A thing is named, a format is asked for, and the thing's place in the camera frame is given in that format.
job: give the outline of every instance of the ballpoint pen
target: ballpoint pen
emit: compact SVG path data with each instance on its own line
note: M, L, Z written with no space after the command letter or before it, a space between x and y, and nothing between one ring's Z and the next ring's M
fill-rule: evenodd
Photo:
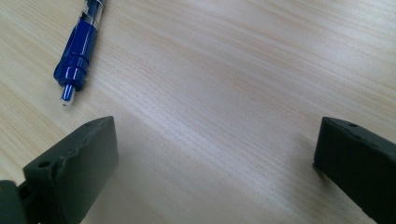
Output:
M85 0L78 23L55 68L53 76L64 88L63 105L70 105L74 91L80 91L84 85L105 1Z

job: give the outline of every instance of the pen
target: pen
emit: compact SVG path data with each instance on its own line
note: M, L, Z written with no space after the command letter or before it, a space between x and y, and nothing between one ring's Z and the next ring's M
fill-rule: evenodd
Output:
M74 91L80 91L84 85L105 1L85 0L78 23L53 72L54 78L64 88L63 105L70 105Z

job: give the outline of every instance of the light wooden desk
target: light wooden desk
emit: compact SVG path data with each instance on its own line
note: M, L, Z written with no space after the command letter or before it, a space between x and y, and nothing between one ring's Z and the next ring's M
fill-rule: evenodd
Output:
M311 164L323 116L396 142L393 0L108 0L64 108L81 6L0 2L0 179L113 115L120 167L83 223L374 223Z

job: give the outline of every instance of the screw hole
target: screw hole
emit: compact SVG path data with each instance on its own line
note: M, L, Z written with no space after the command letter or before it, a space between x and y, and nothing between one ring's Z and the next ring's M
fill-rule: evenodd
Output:
M40 162L39 164L38 164L38 167L39 168L45 168L45 167L48 167L50 165L50 162L49 161L42 161L42 162Z

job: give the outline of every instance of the transparent pen barrel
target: transparent pen barrel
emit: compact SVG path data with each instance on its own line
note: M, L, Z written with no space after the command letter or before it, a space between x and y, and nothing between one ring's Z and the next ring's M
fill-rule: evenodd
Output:
M81 19L97 29L102 16L104 3L104 0L85 0L81 12Z

